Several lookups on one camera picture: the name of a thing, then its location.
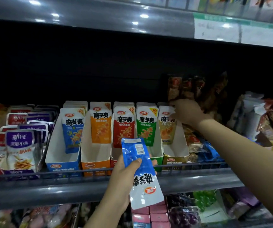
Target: white price label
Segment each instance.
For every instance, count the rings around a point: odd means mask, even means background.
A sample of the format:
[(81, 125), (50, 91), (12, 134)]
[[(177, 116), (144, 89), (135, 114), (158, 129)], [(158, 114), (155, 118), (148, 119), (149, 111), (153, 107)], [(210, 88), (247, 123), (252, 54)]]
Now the white price label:
[(273, 47), (273, 29), (242, 25), (241, 43)]
[(239, 25), (195, 18), (195, 39), (238, 43)]

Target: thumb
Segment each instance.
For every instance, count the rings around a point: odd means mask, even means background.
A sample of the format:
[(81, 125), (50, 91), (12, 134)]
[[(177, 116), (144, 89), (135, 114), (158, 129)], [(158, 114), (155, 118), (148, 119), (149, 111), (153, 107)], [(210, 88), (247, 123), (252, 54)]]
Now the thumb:
[(169, 120), (176, 119), (176, 118), (177, 118), (177, 114), (172, 114), (169, 116)]
[(132, 163), (130, 163), (129, 166), (125, 169), (125, 171), (135, 173), (136, 170), (141, 166), (142, 159), (138, 158), (137, 160), (134, 160)]

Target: red oval logo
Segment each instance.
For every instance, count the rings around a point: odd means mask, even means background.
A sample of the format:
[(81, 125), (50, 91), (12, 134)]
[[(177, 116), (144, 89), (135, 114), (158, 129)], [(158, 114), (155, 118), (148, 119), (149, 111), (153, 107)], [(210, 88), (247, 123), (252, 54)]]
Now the red oval logo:
[(65, 117), (67, 118), (72, 118), (74, 116), (74, 114), (65, 114)]
[(157, 189), (157, 188), (155, 188), (155, 187), (147, 187), (147, 188), (145, 189), (145, 193), (146, 193), (146, 194), (153, 194), (153, 193), (156, 191), (156, 189)]
[(54, 169), (58, 169), (58, 168), (61, 168), (62, 165), (60, 165), (60, 164), (52, 164), (50, 167), (54, 168)]
[(86, 168), (91, 168), (91, 167), (95, 167), (96, 165), (95, 164), (87, 164), (85, 165)]

